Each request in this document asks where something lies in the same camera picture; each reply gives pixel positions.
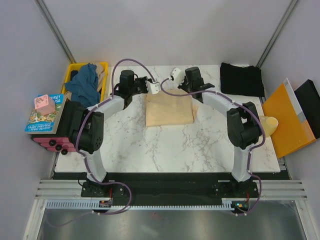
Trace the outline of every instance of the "blue cloth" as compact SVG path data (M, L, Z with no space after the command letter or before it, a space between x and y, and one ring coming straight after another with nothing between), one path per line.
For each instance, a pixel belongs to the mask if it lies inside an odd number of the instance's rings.
M65 88L72 93L71 101L81 103L85 108L91 107L100 102L98 88L97 66L87 64L80 68L72 81L66 82Z

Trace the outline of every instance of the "black knob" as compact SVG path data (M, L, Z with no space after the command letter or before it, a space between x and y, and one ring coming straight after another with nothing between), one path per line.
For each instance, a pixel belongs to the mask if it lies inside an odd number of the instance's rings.
M56 140L50 140L49 141L49 145L51 146L51 147L53 147L54 145L56 145L57 144L57 141Z
M62 146L61 146L61 145L57 145L57 146L55 146L55 150L57 150L57 151L61 151L61 150L62 150Z
M62 151L61 151L61 154L62 154L62 155L67 155L67 153L68 153L68 150L67 150L67 149L62 149Z

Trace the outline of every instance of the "pink cube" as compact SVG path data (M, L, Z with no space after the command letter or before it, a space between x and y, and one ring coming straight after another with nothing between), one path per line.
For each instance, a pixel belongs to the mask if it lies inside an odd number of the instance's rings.
M56 105L51 97L46 94L34 99L34 109L41 115L47 115L56 111Z

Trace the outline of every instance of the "marble tabletop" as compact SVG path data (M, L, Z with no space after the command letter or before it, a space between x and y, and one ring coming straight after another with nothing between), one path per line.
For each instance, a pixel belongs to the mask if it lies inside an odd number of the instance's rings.
M185 70L192 66L148 66L159 82L167 78L173 67ZM205 83L212 83L220 91L220 66L198 65ZM119 66L115 71L115 84L122 70L133 70L139 77L147 76L140 66ZM108 69L109 85L113 67ZM167 89L176 88L170 81ZM111 92L109 86L106 97ZM259 115L263 115L258 97L228 95L237 103L253 102ZM114 114L104 123L104 137L100 148L107 172L126 173L187 173L231 172L234 164L234 146L227 134L227 120L217 110L197 102L193 124L146 127L145 95L133 97L132 103ZM271 138L253 151L253 172L279 172L280 167ZM58 156L56 172L85 172L83 159L76 152Z

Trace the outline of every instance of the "yellow basket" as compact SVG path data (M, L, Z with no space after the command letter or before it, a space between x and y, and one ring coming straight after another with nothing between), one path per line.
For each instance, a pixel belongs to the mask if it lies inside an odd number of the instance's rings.
M68 67L68 71L66 73L65 79L64 79L64 83L67 83L70 81L71 71L74 71L74 70L79 71L80 68L86 64L88 64L88 63L72 63L72 64L70 64ZM102 80L102 89L101 89L101 98L100 98L100 102L102 102L104 100L105 91L106 91L107 76L108 76L108 63L107 62L100 62L100 64L104 68L104 72L105 72L104 78ZM65 84L63 84L63 88L62 88L61 93L66 94L66 92L67 92L67 89L65 87Z

